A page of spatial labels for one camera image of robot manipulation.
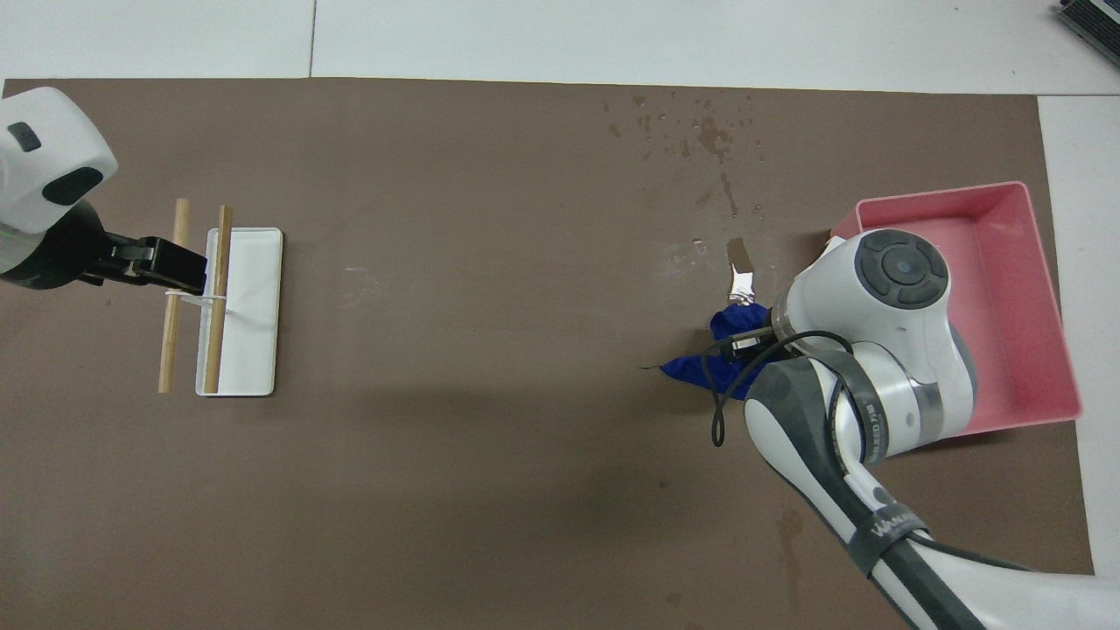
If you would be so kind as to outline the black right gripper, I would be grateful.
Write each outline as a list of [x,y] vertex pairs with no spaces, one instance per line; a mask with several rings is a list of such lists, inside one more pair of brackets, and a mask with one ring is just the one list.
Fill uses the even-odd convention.
[[774,328],[764,325],[743,333],[734,333],[724,340],[724,358],[726,360],[753,360],[776,342]]

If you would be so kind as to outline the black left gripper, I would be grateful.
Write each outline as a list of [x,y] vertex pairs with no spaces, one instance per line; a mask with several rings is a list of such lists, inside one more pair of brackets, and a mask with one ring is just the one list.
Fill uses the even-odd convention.
[[[116,247],[137,245],[137,240],[108,232],[92,204],[73,205],[59,222],[41,234],[24,262],[6,270],[4,282],[24,288],[60,288],[64,284],[124,282],[144,286],[139,276],[127,275],[130,262],[116,258]],[[172,291],[200,295],[207,284],[207,259],[164,238],[144,238],[150,251],[144,259],[144,278]]]

